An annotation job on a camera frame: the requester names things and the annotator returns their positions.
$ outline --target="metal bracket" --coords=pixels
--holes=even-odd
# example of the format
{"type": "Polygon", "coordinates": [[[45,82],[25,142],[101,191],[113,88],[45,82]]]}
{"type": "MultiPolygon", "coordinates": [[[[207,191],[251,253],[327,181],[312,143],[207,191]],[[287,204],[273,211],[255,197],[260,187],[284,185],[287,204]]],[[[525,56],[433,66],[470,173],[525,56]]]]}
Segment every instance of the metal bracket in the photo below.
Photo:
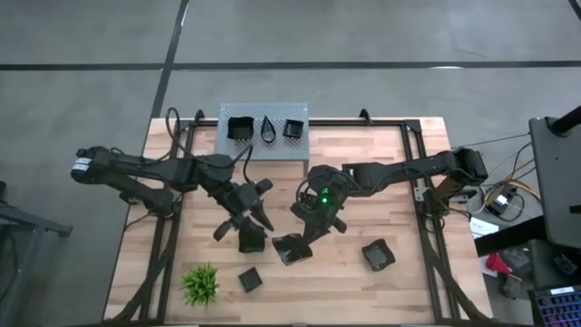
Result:
{"type": "MultiPolygon", "coordinates": [[[[428,187],[414,187],[414,197],[416,198],[416,201],[424,202],[424,192],[426,192],[427,189],[428,189],[428,187]]],[[[460,194],[460,195],[452,196],[450,198],[450,202],[451,203],[466,203],[468,201],[468,199],[469,199],[468,195],[460,194]]]]}

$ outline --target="table leg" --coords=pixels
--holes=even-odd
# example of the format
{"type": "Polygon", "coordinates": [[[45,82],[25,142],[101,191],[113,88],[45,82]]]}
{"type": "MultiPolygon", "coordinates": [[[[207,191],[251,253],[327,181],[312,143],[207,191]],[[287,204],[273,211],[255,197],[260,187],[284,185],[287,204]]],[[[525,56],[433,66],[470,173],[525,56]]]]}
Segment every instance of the table leg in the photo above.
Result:
{"type": "Polygon", "coordinates": [[[530,240],[546,240],[545,218],[538,216],[502,231],[478,237],[474,240],[478,256],[497,253],[530,240]]]}

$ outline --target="white label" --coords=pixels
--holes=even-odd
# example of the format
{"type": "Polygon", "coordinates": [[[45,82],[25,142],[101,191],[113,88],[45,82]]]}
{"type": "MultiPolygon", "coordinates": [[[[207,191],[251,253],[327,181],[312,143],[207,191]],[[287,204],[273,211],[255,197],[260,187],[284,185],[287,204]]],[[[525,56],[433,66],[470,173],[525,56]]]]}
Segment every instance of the white label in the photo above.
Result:
{"type": "Polygon", "coordinates": [[[82,163],[79,163],[78,164],[78,163],[75,163],[73,165],[73,170],[82,170],[82,171],[86,172],[87,169],[89,169],[89,166],[86,165],[86,164],[82,164],[82,163]]]}
{"type": "Polygon", "coordinates": [[[573,291],[573,287],[563,287],[560,289],[551,290],[551,294],[557,295],[557,294],[563,294],[564,292],[572,292],[572,291],[573,291]]]}
{"type": "Polygon", "coordinates": [[[91,159],[89,158],[78,158],[77,160],[74,161],[75,164],[89,164],[91,162],[91,159]]]}
{"type": "Polygon", "coordinates": [[[499,195],[497,198],[497,202],[500,203],[501,205],[505,205],[507,204],[507,198],[504,197],[504,195],[499,195]]]}

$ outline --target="keyboard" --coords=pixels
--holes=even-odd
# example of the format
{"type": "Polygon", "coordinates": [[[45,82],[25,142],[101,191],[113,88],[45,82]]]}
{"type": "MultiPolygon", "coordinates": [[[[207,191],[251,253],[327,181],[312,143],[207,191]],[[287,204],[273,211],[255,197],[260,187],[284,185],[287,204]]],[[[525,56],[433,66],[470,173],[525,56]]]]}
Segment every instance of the keyboard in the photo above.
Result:
{"type": "Polygon", "coordinates": [[[545,326],[581,326],[581,285],[534,291],[531,301],[536,303],[533,314],[545,326]]]}

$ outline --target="red object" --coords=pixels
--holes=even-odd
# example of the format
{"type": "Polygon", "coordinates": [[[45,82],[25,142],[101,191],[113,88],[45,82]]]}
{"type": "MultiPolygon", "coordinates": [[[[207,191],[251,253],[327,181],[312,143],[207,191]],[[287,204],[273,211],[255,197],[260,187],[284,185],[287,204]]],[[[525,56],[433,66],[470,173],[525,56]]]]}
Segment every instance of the red object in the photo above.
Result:
{"type": "Polygon", "coordinates": [[[508,268],[507,264],[502,261],[500,255],[491,254],[487,258],[487,268],[493,272],[499,272],[503,274],[510,274],[512,271],[508,268]]]}

